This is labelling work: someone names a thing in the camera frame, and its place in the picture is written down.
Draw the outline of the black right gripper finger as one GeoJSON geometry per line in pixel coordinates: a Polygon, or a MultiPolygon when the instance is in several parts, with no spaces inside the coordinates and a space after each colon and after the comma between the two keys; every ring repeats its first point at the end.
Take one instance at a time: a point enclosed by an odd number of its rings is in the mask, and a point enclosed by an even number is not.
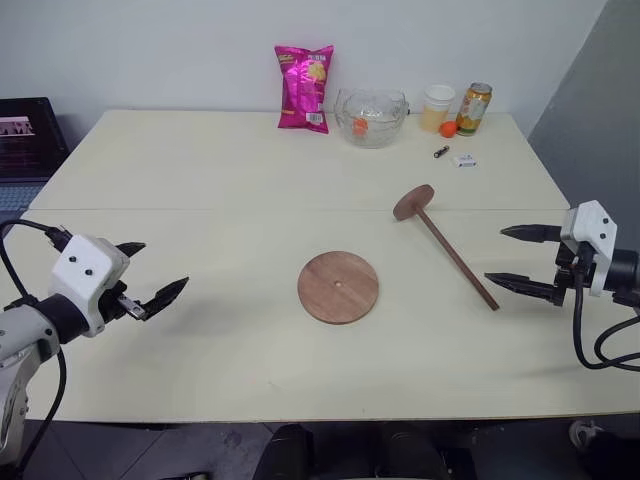
{"type": "Polygon", "coordinates": [[[503,228],[502,235],[526,242],[561,242],[561,227],[543,224],[522,224],[503,228]]]}
{"type": "Polygon", "coordinates": [[[514,293],[542,299],[555,306],[563,305],[563,289],[511,273],[485,273],[485,278],[514,293]]]}

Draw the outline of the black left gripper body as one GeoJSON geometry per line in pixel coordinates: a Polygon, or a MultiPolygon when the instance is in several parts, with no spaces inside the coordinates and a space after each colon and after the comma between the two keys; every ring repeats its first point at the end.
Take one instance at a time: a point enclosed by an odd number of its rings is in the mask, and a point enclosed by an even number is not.
{"type": "Polygon", "coordinates": [[[146,311],[139,301],[133,301],[125,295],[127,285],[118,280],[115,285],[105,290],[98,299],[98,310],[104,322],[111,322],[124,315],[136,320],[145,320],[146,311]]]}

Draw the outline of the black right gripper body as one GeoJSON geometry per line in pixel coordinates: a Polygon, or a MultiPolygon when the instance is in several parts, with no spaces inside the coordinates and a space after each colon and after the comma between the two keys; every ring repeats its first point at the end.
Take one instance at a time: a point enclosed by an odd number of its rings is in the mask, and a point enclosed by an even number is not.
{"type": "Polygon", "coordinates": [[[582,286],[590,287],[593,278],[593,247],[587,242],[579,242],[573,252],[561,243],[555,259],[557,271],[554,277],[552,303],[562,305],[566,291],[574,289],[576,276],[582,275],[582,286]]]}

